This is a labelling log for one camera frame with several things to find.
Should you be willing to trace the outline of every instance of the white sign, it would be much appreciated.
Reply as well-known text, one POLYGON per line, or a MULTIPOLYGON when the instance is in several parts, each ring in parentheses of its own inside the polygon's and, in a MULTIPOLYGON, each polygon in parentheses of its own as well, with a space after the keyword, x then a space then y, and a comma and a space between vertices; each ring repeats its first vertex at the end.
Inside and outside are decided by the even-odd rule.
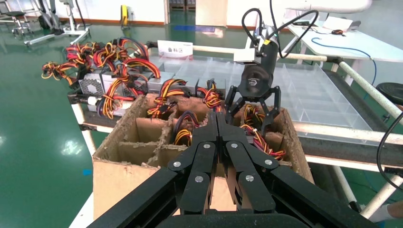
POLYGON ((193 55, 193 43, 158 40, 158 54, 168 58, 187 58, 193 55))

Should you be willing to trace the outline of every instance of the wheeled stand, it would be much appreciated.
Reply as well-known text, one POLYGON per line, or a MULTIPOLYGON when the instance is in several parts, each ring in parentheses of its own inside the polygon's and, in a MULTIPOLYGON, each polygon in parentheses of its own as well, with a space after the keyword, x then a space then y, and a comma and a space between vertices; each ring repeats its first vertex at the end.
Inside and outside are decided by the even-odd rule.
POLYGON ((63 37, 66 35, 67 36, 78 36, 74 41, 70 42, 70 44, 72 45, 72 44, 75 44, 75 43, 83 40, 89 34, 88 28, 86 28, 85 30, 76 30, 76 27, 74 25, 74 19, 73 19, 72 4, 65 3, 67 10, 69 11, 69 15, 70 15, 69 16, 70 28, 62 29, 58 24, 58 17, 55 15, 56 10, 54 7, 54 1, 50 2, 51 8, 53 9, 53 10, 49 11, 51 18, 49 16, 46 16, 46 14, 45 14, 46 11, 44 12, 46 7, 44 6, 43 3, 46 3, 46 1, 40 1, 39 3, 42 8, 41 13, 42 13, 43 19, 46 21, 46 23, 48 25, 52 26, 53 34, 49 34, 49 35, 39 37, 39 38, 36 38, 33 40, 24 41, 25 45, 29 46, 29 45, 36 44, 36 43, 39 43, 41 41, 44 41, 44 40, 47 40, 50 38, 63 37))

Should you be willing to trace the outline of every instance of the yellow object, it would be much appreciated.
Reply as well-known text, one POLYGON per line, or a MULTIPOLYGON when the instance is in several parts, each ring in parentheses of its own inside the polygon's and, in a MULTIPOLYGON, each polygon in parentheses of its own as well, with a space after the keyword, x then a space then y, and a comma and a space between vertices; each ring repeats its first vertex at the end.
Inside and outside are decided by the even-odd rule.
POLYGON ((122 26, 127 26, 129 21, 129 10, 126 5, 120 7, 120 23, 122 26))

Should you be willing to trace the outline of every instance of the black cable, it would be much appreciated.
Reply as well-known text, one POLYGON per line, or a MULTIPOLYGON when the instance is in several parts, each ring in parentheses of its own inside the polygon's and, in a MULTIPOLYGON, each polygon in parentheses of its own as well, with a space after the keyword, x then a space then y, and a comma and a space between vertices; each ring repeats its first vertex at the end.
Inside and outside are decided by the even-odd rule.
POLYGON ((246 32, 246 35, 248 35, 248 37, 252 40, 252 43, 253 43, 255 46, 257 46, 258 43, 257 43, 256 40, 253 38, 253 36, 250 34, 248 28, 247 28, 246 25, 245 25, 245 18, 246 18, 246 16, 247 16, 250 12, 253 12, 253 11, 256 11, 256 12, 259 14, 259 35, 261 36, 261 35, 262 35, 262 30, 263 30, 263 26, 262 26, 262 23, 263 23, 263 22, 262 22, 262 12, 261 12, 258 8, 251 8, 251 9, 249 9, 248 11, 246 11, 246 12, 243 14, 243 16, 242 16, 241 23, 242 23, 243 30, 245 30, 245 32, 246 32))
POLYGON ((84 29, 86 29, 86 22, 84 21, 83 15, 81 14, 81 9, 80 9, 80 6, 78 5, 77 0, 76 0, 76 5, 77 5, 78 13, 80 14, 81 20, 83 21, 84 29))
POLYGON ((314 23, 316 22, 316 19, 317 19, 318 16, 319 16, 319 12, 318 12, 317 10, 310 10, 310 11, 308 11, 308 12, 306 12, 306 13, 304 13, 304 14, 302 14, 302 15, 300 15, 300 16, 298 16, 298 17, 292 19, 292 20, 290 20, 289 22, 287 22, 287 23, 285 23, 284 25, 282 25, 280 28, 277 28, 276 20, 274 19, 273 7, 272 7, 272 5, 271 5, 271 2, 272 2, 272 0, 270 0, 269 3, 270 3, 271 19, 273 20, 273 25, 274 25, 274 32, 271 33, 271 34, 269 35, 269 37, 266 38, 266 39, 270 39, 273 35, 276 35, 276 37, 277 37, 277 43, 278 43, 278 53, 280 54, 280 58, 285 58, 285 57, 287 57, 287 56, 291 53, 292 49, 295 48, 295 46, 297 45, 297 43, 304 37, 304 35, 308 32, 308 30, 314 25, 314 23), (299 19, 303 18, 304 16, 306 16, 306 15, 308 15, 308 14, 311 14, 311 13, 315 13, 315 18, 313 19, 312 23, 308 26, 308 28, 305 30, 305 32, 302 33, 302 35, 296 40, 296 42, 291 46, 289 52, 286 53, 285 56, 283 56, 283 53, 281 52, 280 38, 278 37, 278 32, 280 32, 283 28, 287 27, 288 25, 294 23, 295 21, 297 21, 297 20, 299 20, 299 19))
POLYGON ((197 122, 196 115, 192 111, 187 110, 181 116, 179 116, 178 122, 176 122, 175 127, 173 128, 173 131, 172 131, 172 135, 171 135, 172 143, 175 142, 175 138, 176 138, 176 135, 178 134, 179 127, 181 127, 182 122, 183 122, 184 118, 186 117, 186 115, 189 115, 193 119, 194 122, 197 122))
POLYGON ((382 137, 381 142, 379 143, 378 150, 376 152, 376 165, 378 166, 378 171, 382 175, 382 177, 393 187, 396 189, 399 189, 400 191, 403 191, 403 189, 399 186, 397 186, 395 183, 393 183, 385 174, 385 172, 382 169, 381 166, 381 152, 382 148, 385 144, 386 139, 388 138, 389 134, 392 132, 394 127, 400 122, 400 120, 403 118, 403 112, 395 119, 395 121, 392 123, 392 125, 389 127, 389 129, 385 132, 385 135, 382 137))

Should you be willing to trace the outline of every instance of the power supply fan grille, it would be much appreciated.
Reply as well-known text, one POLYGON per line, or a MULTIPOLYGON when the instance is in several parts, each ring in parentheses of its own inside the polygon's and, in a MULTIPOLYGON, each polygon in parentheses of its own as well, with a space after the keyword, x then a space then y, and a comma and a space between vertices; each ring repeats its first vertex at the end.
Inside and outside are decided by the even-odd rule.
POLYGON ((95 79, 83 79, 79 81, 81 90, 84 94, 102 97, 104 90, 102 84, 95 79))

